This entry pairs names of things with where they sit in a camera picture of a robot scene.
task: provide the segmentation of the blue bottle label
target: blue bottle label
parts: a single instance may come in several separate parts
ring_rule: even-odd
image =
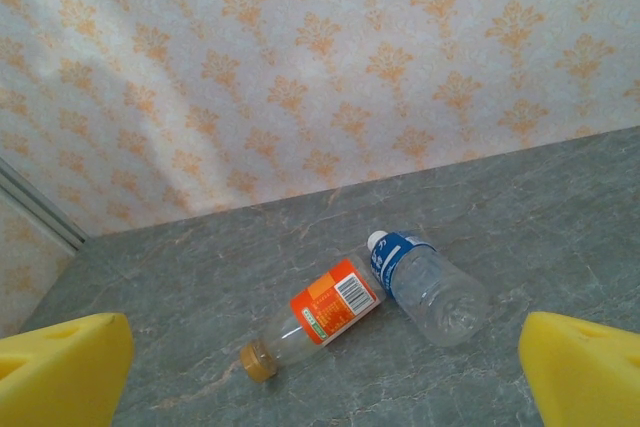
[[[390,297],[393,298],[391,278],[398,263],[419,245],[425,245],[436,252],[436,249],[431,244],[400,232],[392,232],[385,235],[371,251],[371,269]]]

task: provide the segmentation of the bottle label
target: bottle label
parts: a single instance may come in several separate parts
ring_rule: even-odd
[[[400,232],[392,232],[385,235],[371,251],[373,273],[390,297],[393,297],[393,292],[391,291],[393,272],[402,258],[418,245],[426,245],[436,252],[436,249],[431,244]]]
[[[328,344],[380,303],[349,259],[291,299],[291,310],[316,344]]]

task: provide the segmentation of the yellow sponge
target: yellow sponge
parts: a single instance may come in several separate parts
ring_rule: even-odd
[[[122,314],[0,340],[0,426],[109,426],[132,359]]]
[[[640,426],[640,335],[534,312],[519,352],[546,427]]]

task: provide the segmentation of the wall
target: wall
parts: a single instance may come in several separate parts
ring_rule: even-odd
[[[640,122],[640,0],[0,0],[0,155],[92,235]]]
[[[13,335],[72,257],[0,191],[0,338]]]

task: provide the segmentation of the empty plastic bottle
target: empty plastic bottle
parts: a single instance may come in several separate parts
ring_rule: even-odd
[[[371,268],[387,294],[436,345],[468,340],[488,312],[485,288],[427,242],[377,231],[367,242]]]
[[[350,256],[296,295],[240,351],[247,374],[264,382],[280,367],[322,349],[387,297],[365,263]]]

